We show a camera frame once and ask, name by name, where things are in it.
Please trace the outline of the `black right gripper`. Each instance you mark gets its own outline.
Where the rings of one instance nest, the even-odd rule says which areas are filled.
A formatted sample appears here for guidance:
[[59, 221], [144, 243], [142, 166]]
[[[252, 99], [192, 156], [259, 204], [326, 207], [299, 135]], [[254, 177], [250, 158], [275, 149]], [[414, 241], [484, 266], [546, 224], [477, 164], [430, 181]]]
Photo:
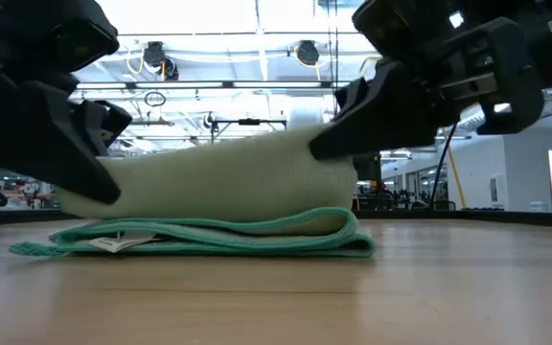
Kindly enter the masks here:
[[395, 61], [334, 93], [339, 112], [309, 143], [318, 160], [423, 147], [474, 104], [481, 135], [534, 124], [552, 87], [552, 9], [420, 10], [418, 78]]

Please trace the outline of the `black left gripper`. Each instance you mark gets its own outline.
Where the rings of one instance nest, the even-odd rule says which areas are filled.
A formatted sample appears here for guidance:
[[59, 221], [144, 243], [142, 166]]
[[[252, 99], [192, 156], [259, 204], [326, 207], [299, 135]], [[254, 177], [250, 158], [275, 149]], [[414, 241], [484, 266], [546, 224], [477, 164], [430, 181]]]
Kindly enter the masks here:
[[98, 161], [131, 123], [108, 101], [72, 103], [52, 55], [55, 0], [0, 0], [0, 168], [105, 204], [121, 191]]

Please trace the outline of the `sage green microfiber towel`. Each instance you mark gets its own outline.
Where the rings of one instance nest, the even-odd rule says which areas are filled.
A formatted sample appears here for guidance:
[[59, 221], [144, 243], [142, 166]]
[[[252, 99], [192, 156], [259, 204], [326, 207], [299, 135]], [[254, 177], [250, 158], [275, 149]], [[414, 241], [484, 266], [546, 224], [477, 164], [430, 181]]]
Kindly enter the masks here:
[[243, 255], [369, 258], [372, 236], [352, 210], [357, 173], [348, 157], [318, 160], [321, 125], [125, 158], [103, 165], [120, 188], [102, 204], [57, 191], [80, 226], [11, 253]]

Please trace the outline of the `black monitor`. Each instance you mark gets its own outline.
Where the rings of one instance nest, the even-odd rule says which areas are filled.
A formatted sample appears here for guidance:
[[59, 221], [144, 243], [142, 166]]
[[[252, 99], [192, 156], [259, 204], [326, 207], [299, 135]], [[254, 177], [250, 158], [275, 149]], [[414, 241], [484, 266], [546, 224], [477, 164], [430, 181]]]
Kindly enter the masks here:
[[358, 181], [381, 181], [380, 155], [368, 153], [353, 157]]

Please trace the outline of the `white pillar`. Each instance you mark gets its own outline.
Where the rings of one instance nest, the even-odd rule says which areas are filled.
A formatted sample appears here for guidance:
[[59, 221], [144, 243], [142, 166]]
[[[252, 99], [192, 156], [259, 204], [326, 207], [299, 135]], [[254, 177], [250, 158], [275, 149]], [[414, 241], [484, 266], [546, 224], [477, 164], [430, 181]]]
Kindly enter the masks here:
[[321, 105], [295, 106], [287, 115], [287, 129], [323, 124], [324, 113], [324, 107]]

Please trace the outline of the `black distant rig frame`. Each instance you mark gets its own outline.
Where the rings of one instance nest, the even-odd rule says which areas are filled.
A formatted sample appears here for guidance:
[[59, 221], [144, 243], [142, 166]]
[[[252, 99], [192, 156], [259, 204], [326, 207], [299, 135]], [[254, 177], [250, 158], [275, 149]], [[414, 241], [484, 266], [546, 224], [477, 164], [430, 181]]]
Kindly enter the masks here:
[[210, 144], [214, 145], [216, 140], [221, 136], [221, 133], [229, 128], [231, 125], [256, 127], [259, 125], [267, 124], [272, 129], [275, 129], [274, 124], [279, 124], [288, 128], [287, 120], [266, 120], [266, 119], [254, 119], [254, 118], [242, 118], [238, 120], [217, 120], [213, 119], [210, 124]]

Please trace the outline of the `black aluminium table frame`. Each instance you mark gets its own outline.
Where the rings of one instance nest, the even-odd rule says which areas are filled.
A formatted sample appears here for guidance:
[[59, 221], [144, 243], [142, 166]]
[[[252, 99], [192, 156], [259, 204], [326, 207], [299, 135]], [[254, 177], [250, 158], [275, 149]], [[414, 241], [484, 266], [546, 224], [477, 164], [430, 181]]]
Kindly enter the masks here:
[[[552, 227], [552, 213], [525, 213], [525, 212], [506, 212], [506, 211], [482, 211], [482, 210], [464, 210], [464, 211], [358, 211], [352, 212], [343, 208], [322, 207], [311, 211], [303, 212], [294, 216], [276, 218], [273, 220], [240, 221], [217, 220], [215, 218], [147, 218], [147, 222], [165, 222], [169, 224], [180, 225], [200, 225], [208, 227], [234, 228], [252, 227], [256, 225], [291, 225], [301, 223], [307, 220], [318, 219], [337, 219], [343, 218], [350, 225], [354, 219], [457, 219], [457, 220], [478, 220], [489, 222], [503, 222], [515, 224], [527, 224], [537, 226]], [[0, 211], [0, 225], [24, 223], [24, 222], [42, 222], [76, 219], [71, 215], [66, 215], [60, 210], [42, 210], [42, 211]]]

